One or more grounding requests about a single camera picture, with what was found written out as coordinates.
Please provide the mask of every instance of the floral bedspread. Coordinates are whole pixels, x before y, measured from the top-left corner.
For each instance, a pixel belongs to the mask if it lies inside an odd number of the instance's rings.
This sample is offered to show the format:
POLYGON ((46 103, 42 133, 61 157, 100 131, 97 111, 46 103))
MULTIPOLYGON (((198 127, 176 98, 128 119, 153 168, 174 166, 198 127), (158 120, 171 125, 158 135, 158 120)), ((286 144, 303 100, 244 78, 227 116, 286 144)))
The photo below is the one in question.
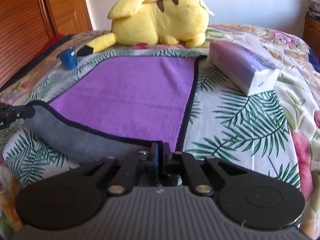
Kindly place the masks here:
MULTIPOLYGON (((76 35, 62 47, 80 48, 102 33, 76 35)), ((286 70, 279 75, 274 91, 246 97, 219 69, 203 61, 199 66, 197 92, 184 151, 197 158, 215 155, 301 188, 307 200, 301 229, 314 239, 319 234, 320 175, 313 171, 312 181, 310 166, 311 169, 317 169, 319 163, 320 111, 317 100, 320 99, 320 92, 316 85, 318 74, 308 62, 308 46, 298 37, 275 30, 247 25, 214 25, 207 30, 205 44, 196 50, 207 54, 211 39, 232 41, 234 33, 254 34, 261 46, 280 60, 286 70)), ((81 58, 79 68, 71 72, 64 71, 55 59, 55 55, 63 50, 58 48, 44 60, 46 67, 42 65, 43 62, 40 63, 20 81, 3 91, 0 101, 19 105, 33 99, 50 100, 83 77, 101 60, 117 56, 118 53, 150 53, 150 50, 143 52, 143 49, 155 49, 153 53, 165 56, 196 53, 171 50, 183 49, 182 45, 168 48, 165 45, 139 45, 132 48, 135 50, 131 52, 124 51, 124 47, 110 48, 111 51, 81 58)), ((1 234, 10 238, 21 228, 13 205, 20 184, 26 186, 75 168, 78 163, 50 148, 24 127, 21 120, 0 131, 0 148, 3 149, 7 165, 13 171, 7 168, 2 159, 0 228, 1 234), (27 166, 29 159, 39 165, 27 166), (21 175, 22 166, 29 169, 27 176, 21 175)))

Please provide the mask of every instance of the wooden cabinet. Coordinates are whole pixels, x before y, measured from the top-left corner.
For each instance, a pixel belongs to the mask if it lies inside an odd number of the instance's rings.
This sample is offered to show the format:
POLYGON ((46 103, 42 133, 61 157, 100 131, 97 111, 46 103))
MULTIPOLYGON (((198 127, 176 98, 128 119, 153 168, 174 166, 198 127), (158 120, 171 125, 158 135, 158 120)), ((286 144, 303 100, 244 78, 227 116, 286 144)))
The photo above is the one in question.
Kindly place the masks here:
POLYGON ((320 21, 306 16, 303 39, 320 58, 320 21))

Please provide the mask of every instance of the wooden door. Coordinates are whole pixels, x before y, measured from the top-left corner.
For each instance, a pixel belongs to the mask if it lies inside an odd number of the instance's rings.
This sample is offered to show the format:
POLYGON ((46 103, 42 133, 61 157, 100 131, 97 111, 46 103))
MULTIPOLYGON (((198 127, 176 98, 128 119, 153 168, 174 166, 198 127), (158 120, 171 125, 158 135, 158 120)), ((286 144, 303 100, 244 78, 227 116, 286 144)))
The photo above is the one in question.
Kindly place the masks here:
POLYGON ((85 0, 47 0, 56 32, 72 34, 92 30, 85 0))
POLYGON ((303 39, 320 58, 320 21, 306 17, 303 39))

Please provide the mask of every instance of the yellow plush toy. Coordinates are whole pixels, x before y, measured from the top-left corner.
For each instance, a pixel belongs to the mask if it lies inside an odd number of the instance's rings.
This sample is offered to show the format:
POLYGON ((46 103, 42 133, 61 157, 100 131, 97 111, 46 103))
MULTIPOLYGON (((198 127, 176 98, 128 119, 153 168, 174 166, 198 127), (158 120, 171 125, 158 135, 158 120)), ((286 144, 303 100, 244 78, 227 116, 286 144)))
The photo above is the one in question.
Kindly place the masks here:
POLYGON ((119 0, 108 14, 111 33, 102 35, 82 47, 77 55, 102 51, 116 42, 201 46, 213 13, 202 0, 119 0))

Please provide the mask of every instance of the blue cup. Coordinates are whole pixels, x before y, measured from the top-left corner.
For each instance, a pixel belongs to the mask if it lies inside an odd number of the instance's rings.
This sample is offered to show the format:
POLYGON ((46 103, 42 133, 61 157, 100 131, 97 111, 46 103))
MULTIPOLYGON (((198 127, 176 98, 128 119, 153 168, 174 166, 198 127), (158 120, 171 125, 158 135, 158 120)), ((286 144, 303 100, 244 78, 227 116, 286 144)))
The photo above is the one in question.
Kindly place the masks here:
POLYGON ((75 53, 75 48, 70 48, 62 51, 57 55, 66 70, 71 70, 78 66, 78 61, 75 53))

